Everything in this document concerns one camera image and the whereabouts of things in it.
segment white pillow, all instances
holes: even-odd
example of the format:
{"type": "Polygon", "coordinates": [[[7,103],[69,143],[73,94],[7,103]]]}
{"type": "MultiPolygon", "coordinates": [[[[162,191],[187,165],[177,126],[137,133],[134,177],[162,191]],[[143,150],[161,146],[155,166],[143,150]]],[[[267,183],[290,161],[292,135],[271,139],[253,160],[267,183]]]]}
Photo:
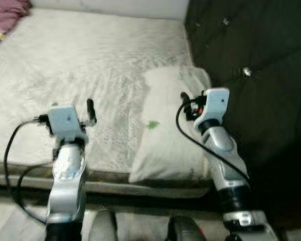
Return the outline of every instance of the white pillow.
{"type": "MultiPolygon", "coordinates": [[[[203,69],[194,67],[158,68],[144,76],[150,87],[141,114],[145,129],[129,182],[209,179],[203,150],[183,137],[175,124],[176,112],[182,104],[181,92],[190,98],[200,95],[201,90],[210,87],[209,76],[203,69]]],[[[193,122],[186,121],[184,112],[179,120],[182,129],[201,141],[193,122]]]]}

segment green stain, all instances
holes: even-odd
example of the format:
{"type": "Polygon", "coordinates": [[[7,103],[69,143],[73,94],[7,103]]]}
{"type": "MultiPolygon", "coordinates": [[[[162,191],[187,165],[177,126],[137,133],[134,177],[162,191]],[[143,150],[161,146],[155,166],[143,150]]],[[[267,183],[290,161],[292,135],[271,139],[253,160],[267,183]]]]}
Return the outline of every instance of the green stain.
{"type": "Polygon", "coordinates": [[[149,124],[146,125],[146,128],[148,128],[148,129],[151,130],[151,129],[156,128],[159,124],[160,124],[160,123],[157,122],[156,120],[150,120],[150,121],[149,121],[149,124]]]}

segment mattress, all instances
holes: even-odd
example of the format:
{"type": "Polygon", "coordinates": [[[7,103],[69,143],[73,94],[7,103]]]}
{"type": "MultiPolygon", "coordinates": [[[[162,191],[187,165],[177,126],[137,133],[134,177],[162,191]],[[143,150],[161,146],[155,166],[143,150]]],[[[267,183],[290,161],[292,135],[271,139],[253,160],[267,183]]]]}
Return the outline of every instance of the mattress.
{"type": "MultiPolygon", "coordinates": [[[[52,103],[72,103],[86,120],[91,98],[97,126],[87,128],[86,160],[96,173],[90,181],[103,173],[116,177],[109,182],[125,183],[144,127],[142,74],[176,65],[191,65],[181,21],[32,9],[0,44],[0,175],[20,122],[46,113],[52,103]]],[[[53,147],[45,127],[24,127],[11,149],[12,172],[51,159],[53,147]]]]}

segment black cable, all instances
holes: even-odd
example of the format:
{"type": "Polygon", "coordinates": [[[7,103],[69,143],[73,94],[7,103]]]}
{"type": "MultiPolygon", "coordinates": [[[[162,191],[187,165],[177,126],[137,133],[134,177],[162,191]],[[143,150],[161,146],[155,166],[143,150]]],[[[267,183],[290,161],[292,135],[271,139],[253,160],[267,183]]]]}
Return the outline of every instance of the black cable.
{"type": "Polygon", "coordinates": [[[8,172],[8,164],[7,164],[7,159],[8,159],[8,154],[9,154],[9,150],[10,150],[10,147],[11,147],[11,144],[17,134],[17,132],[19,131],[19,129],[27,124],[33,124],[33,123],[36,123],[37,121],[36,120],[29,120],[29,121],[26,121],[26,122],[23,122],[21,123],[20,125],[17,126],[17,128],[14,130],[14,132],[12,133],[11,137],[10,137],[10,140],[7,144],[7,147],[6,147],[6,151],[5,151],[5,157],[4,157],[4,170],[5,170],[5,179],[6,179],[6,185],[7,185],[7,190],[8,190],[8,193],[11,195],[12,199],[14,200],[14,202],[26,213],[28,214],[30,217],[32,217],[33,219],[37,220],[38,222],[42,223],[42,224],[46,224],[46,221],[45,220],[42,220],[41,218],[37,217],[35,214],[31,213],[29,210],[27,210],[23,203],[20,202],[18,200],[18,197],[15,196],[13,190],[12,190],[12,187],[10,185],[10,180],[9,180],[9,172],[8,172]]]}
{"type": "Polygon", "coordinates": [[[31,172],[32,170],[36,169],[36,168],[40,168],[40,167],[45,167],[49,164],[52,164],[53,162],[47,162],[47,163],[42,163],[42,164],[38,164],[38,165],[34,165],[34,166],[30,166],[28,167],[19,177],[18,179],[18,183],[16,186],[16,198],[18,199],[18,201],[21,203],[22,206],[25,206],[23,199],[22,199],[22,195],[21,195],[21,183],[22,180],[24,179],[24,177],[31,172]]]}
{"type": "Polygon", "coordinates": [[[204,149],[204,151],[208,152],[209,154],[211,154],[213,157],[217,158],[219,161],[225,163],[226,165],[228,165],[230,168],[232,168],[234,171],[236,171],[241,177],[244,178],[244,180],[248,183],[249,186],[251,186],[251,180],[249,179],[249,177],[247,175],[245,175],[240,169],[238,169],[236,166],[234,166],[232,163],[228,162],[227,160],[225,160],[223,157],[217,155],[216,153],[214,153],[213,151],[211,151],[210,149],[208,149],[207,147],[203,146],[201,143],[197,142],[196,140],[194,140],[193,138],[191,138],[189,135],[187,135],[180,127],[180,123],[179,123],[179,117],[180,117],[180,113],[182,111],[182,109],[184,108],[185,105],[191,104],[192,102],[195,102],[193,100],[190,100],[188,102],[184,102],[180,108],[178,109],[177,113],[176,113],[176,126],[177,129],[180,131],[180,133],[182,133],[182,135],[184,137],[186,137],[187,139],[189,139],[191,142],[193,142],[194,144],[196,144],[197,146],[199,146],[200,148],[204,149]]]}

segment bed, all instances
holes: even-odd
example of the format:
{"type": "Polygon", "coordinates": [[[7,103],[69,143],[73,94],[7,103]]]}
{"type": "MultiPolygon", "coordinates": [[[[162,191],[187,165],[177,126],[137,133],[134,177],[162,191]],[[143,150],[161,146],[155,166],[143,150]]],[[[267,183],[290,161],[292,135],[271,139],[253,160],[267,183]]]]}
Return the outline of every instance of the bed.
{"type": "MultiPolygon", "coordinates": [[[[128,183],[144,125],[143,74],[163,66],[192,66],[181,21],[31,9],[0,44],[0,185],[5,184],[4,150],[17,124],[45,113],[54,102],[74,104],[79,118],[87,119],[85,101],[92,98],[98,127],[87,129],[88,191],[204,195],[210,178],[169,187],[128,183]]],[[[21,130],[10,157],[12,182],[27,166],[49,160],[53,146],[44,127],[21,130]]],[[[50,188],[50,170],[36,170],[24,185],[50,188]]]]}

